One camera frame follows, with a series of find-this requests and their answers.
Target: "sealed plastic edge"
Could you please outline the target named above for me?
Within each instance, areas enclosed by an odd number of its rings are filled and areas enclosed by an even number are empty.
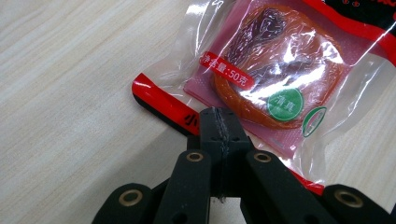
[[[134,79],[132,94],[140,105],[179,132],[185,135],[199,134],[199,113],[161,90],[143,73]],[[307,189],[318,195],[322,194],[324,186],[290,171]]]
[[[390,34],[389,31],[385,31],[374,25],[366,24],[360,21],[354,21],[350,18],[344,17],[322,1],[304,0],[304,2],[326,16],[326,18],[328,18],[344,31],[378,43],[379,46],[381,46],[382,49],[388,54],[389,61],[396,66],[396,36]]]

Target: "wooden table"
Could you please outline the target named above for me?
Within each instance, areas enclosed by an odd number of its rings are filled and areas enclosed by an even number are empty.
[[[0,1],[0,223],[90,223],[112,190],[168,177],[186,138],[134,100],[189,1]],[[327,183],[396,203],[396,79],[326,146]],[[212,223],[241,223],[212,200]]]

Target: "light wood surface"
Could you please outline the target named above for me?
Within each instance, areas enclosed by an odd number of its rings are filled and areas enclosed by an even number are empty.
[[[186,138],[131,82],[163,58],[189,1],[0,1],[0,223],[90,223],[115,188],[154,187]],[[396,79],[326,146],[327,183],[396,203]],[[212,223],[241,223],[212,200]]]

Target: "clamp jaw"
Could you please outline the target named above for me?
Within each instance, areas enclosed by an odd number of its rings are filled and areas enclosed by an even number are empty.
[[[396,223],[356,189],[326,187],[321,196],[277,156],[259,151],[227,109],[200,113],[171,177],[154,189],[128,184],[107,198],[93,223],[208,223],[210,197],[239,197],[247,223]]]

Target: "plastic package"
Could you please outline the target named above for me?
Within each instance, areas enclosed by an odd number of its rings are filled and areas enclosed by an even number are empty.
[[[383,18],[367,18],[373,6],[387,10]],[[193,0],[173,51],[135,79],[133,94],[184,133],[198,133],[197,111],[230,107],[258,149],[270,146],[323,184],[325,144],[359,121],[396,73],[389,7]]]

